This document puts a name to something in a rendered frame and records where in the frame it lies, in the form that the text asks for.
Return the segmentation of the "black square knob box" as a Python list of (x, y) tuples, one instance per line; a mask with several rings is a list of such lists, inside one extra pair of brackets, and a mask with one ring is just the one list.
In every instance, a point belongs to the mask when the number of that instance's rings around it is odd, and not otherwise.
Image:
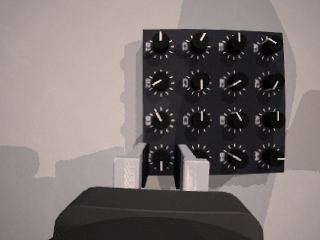
[(284, 173), (282, 48), (279, 32), (143, 29), (148, 176), (174, 175), (175, 144), (209, 175)]

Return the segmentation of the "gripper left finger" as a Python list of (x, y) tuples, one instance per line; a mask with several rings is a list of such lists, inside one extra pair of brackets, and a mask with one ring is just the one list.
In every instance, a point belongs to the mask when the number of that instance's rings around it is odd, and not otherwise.
[(113, 159), (113, 187), (145, 188), (148, 170), (149, 143), (138, 143), (127, 156), (117, 155)]

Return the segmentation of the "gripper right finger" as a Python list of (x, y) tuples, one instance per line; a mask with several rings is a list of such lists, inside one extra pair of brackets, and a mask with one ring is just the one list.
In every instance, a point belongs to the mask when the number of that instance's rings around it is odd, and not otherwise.
[(197, 159), (186, 145), (175, 144), (174, 180), (176, 189), (208, 191), (209, 166), (207, 159)]

